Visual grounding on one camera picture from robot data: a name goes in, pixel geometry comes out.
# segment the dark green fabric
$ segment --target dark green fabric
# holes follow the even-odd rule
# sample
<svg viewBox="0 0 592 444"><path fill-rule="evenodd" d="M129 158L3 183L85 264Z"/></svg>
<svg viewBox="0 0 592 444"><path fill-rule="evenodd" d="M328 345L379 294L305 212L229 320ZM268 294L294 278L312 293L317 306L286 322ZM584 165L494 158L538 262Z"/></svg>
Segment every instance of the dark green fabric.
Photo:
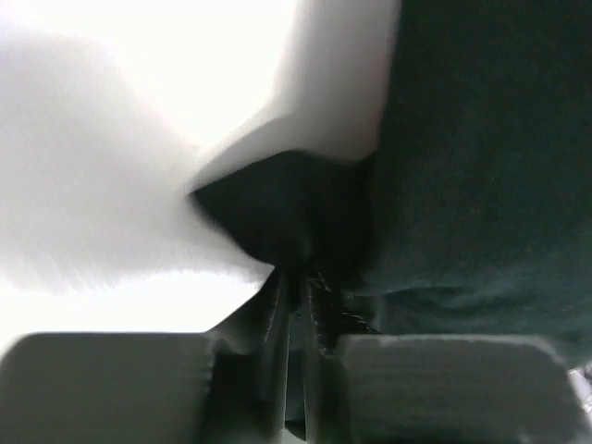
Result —
<svg viewBox="0 0 592 444"><path fill-rule="evenodd" d="M537 333L576 365L591 167L592 2L408 0L376 159L290 152L192 197L254 257L382 298L384 332Z"/></svg>

